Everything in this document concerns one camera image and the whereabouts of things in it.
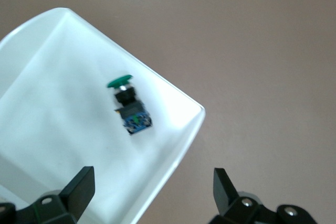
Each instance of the gray surface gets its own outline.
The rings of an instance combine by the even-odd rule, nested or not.
[[[336,223],[336,0],[0,0],[0,37],[69,7],[200,102],[204,125],[139,223],[207,223],[214,167],[271,210]]]

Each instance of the white plastic tray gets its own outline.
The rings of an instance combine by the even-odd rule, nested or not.
[[[153,120],[132,136],[106,88],[124,74],[134,76]],[[205,116],[200,104],[66,8],[34,17],[0,42],[0,75],[0,198],[24,207],[92,165],[96,193],[80,223],[136,223]]]

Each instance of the metal screw head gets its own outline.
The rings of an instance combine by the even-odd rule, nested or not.
[[[250,199],[248,199],[248,198],[243,199],[241,201],[241,203],[243,203],[243,205],[246,206],[246,207],[250,207],[250,206],[253,205],[253,202]]]
[[[291,216],[298,215],[298,212],[292,207],[286,207],[285,212],[286,212],[286,214],[291,215]]]
[[[42,203],[42,205],[45,205],[45,204],[48,204],[48,203],[52,202],[52,200],[53,200],[52,198],[48,197],[48,198],[43,199],[41,201],[41,203]]]

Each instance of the green button cap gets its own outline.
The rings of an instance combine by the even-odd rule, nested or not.
[[[120,86],[128,84],[129,83],[128,80],[131,79],[132,77],[133,76],[131,76],[130,74],[128,74],[126,76],[119,77],[119,78],[111,81],[109,84],[107,84],[107,87],[117,89]]]

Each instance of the beige floor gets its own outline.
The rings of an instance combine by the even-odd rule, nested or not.
[[[336,0],[0,0],[0,38],[69,7],[200,102],[205,122],[142,219],[207,223],[214,167],[271,210],[336,223]]]

